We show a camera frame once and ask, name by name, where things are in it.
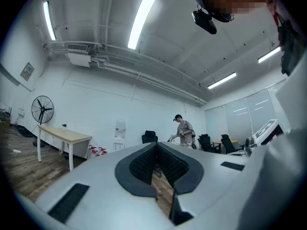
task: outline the wooden desk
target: wooden desk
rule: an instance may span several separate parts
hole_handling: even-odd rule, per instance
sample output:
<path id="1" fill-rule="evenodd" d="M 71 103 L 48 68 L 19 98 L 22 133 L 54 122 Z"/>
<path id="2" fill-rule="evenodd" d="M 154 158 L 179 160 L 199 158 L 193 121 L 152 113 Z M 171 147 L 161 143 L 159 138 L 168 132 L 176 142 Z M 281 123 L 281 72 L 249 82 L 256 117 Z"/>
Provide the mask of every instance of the wooden desk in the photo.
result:
<path id="1" fill-rule="evenodd" d="M 45 131 L 46 133 L 50 134 L 51 136 L 58 138 L 62 141 L 62 149 L 60 150 L 61 153 L 64 151 L 65 143 L 67 143 L 69 147 L 69 170 L 73 170 L 73 162 L 72 162 L 72 152 L 73 152 L 73 145 L 76 143 L 80 143 L 83 141 L 87 141 L 90 143 L 92 137 L 87 136 L 84 134 L 80 134 L 68 129 L 63 128 L 53 128 L 53 127 L 47 127 L 38 125 L 38 136 L 37 136 L 37 157 L 38 161 L 41 162 L 41 154 L 40 154 L 40 137 L 41 137 L 41 131 Z"/>
<path id="2" fill-rule="evenodd" d="M 231 143 L 237 143 L 237 142 L 239 142 L 239 140 L 231 140 Z M 221 154 L 221 144 L 222 144 L 222 142 L 221 141 L 215 141 L 215 142 L 213 142 L 213 146 L 214 146 L 214 144 L 219 144 L 219 153 Z"/>

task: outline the black chair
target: black chair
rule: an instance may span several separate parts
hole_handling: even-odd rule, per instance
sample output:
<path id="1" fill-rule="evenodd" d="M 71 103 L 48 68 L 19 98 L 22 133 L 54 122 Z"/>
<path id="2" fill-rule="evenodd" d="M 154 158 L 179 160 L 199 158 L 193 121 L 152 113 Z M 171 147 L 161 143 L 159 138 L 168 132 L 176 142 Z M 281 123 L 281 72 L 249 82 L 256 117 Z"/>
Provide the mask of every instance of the black chair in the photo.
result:
<path id="1" fill-rule="evenodd" d="M 197 139 L 200 142 L 201 148 L 206 152 L 218 153 L 219 151 L 216 149 L 218 146 L 213 146 L 210 142 L 210 136 L 207 134 L 199 136 Z"/>
<path id="2" fill-rule="evenodd" d="M 154 131 L 145 131 L 145 135 L 142 135 L 142 142 L 150 143 L 150 142 L 158 142 L 158 136 L 155 135 Z"/>
<path id="3" fill-rule="evenodd" d="M 221 139 L 222 144 L 226 148 L 226 154 L 232 153 L 232 152 L 238 152 L 238 151 L 244 151 L 244 145 L 241 145 L 241 148 L 236 149 L 234 145 L 231 143 L 231 140 L 229 139 L 228 135 L 222 135 Z"/>
<path id="4" fill-rule="evenodd" d="M 154 131 L 146 130 L 145 135 L 142 135 L 142 142 L 143 142 L 143 144 L 144 143 L 150 143 L 150 142 L 158 142 L 158 136 L 155 135 Z M 157 176 L 159 178 L 161 178 L 162 172 L 161 172 L 160 166 L 157 162 L 155 164 L 154 171 L 156 171 L 158 173 Z"/>

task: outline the wooden tabletop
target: wooden tabletop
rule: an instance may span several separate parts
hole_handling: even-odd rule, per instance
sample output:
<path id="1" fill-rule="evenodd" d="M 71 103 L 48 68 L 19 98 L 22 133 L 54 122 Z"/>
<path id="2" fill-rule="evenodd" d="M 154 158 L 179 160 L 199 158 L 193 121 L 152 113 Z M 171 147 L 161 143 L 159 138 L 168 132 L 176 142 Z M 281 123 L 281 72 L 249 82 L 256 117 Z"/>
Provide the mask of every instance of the wooden tabletop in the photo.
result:
<path id="1" fill-rule="evenodd" d="M 47 127 L 47 126 L 38 126 L 39 129 L 57 137 L 62 140 L 71 142 L 71 143 L 78 143 L 85 140 L 90 140 L 92 137 L 84 134 L 80 134 L 74 131 L 71 131 L 69 129 L 64 128 L 53 128 L 53 127 Z"/>
<path id="2" fill-rule="evenodd" d="M 231 143 L 239 142 L 239 140 L 230 140 L 230 141 L 231 141 Z M 215 143 L 215 144 L 222 144 L 221 141 L 214 141 L 213 143 Z"/>

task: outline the wooden floor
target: wooden floor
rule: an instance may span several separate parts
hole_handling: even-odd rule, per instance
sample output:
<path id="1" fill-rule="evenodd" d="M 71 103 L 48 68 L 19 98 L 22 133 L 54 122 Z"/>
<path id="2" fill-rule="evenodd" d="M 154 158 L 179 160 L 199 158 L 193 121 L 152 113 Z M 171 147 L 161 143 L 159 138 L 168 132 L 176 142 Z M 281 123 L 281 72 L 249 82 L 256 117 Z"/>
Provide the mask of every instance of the wooden floor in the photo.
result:
<path id="1" fill-rule="evenodd" d="M 9 133 L 4 133 L 4 146 L 1 146 L 1 163 L 15 192 L 35 201 L 48 187 L 69 172 L 69 161 L 58 150 L 45 146 L 41 148 L 42 162 L 37 161 L 36 147 L 32 144 L 34 138 L 23 137 L 16 128 L 11 127 Z M 84 161 L 73 159 L 76 168 Z M 172 205 L 173 189 L 164 175 L 159 178 L 153 173 L 152 187 L 158 192 L 157 204 L 169 216 Z"/>

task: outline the ceiling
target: ceiling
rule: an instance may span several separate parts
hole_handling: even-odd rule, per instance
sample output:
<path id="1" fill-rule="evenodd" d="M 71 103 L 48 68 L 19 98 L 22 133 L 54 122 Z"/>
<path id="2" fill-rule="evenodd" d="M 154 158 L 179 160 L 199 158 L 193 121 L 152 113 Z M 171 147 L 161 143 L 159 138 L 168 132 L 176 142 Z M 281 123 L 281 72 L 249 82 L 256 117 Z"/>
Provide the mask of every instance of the ceiling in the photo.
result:
<path id="1" fill-rule="evenodd" d="M 31 0 L 33 19 L 45 43 L 51 39 L 42 2 Z M 89 45 L 111 63 L 142 71 L 184 89 L 206 101 L 242 87 L 279 67 L 281 55 L 258 64 L 257 59 L 278 43 L 277 28 L 266 7 L 236 14 L 230 23 L 213 19 L 217 34 L 198 27 L 191 13 L 194 0 L 156 0 L 143 27 L 136 50 L 128 49 L 132 25 L 142 0 L 48 0 L 57 43 Z M 50 54 L 51 60 L 67 60 Z M 212 91 L 207 86 L 237 73 L 237 77 Z"/>

